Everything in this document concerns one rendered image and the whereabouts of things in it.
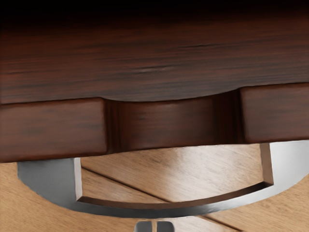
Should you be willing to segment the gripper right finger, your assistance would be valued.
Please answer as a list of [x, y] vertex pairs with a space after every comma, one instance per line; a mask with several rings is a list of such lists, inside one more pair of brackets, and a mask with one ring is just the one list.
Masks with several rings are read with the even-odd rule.
[[156, 232], [175, 232], [174, 224], [170, 221], [157, 221]]

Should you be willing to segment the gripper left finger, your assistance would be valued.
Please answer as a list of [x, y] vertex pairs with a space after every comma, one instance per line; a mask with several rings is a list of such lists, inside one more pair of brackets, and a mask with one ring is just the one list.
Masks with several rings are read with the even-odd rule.
[[138, 221], [135, 224], [134, 232], [153, 232], [152, 221]]

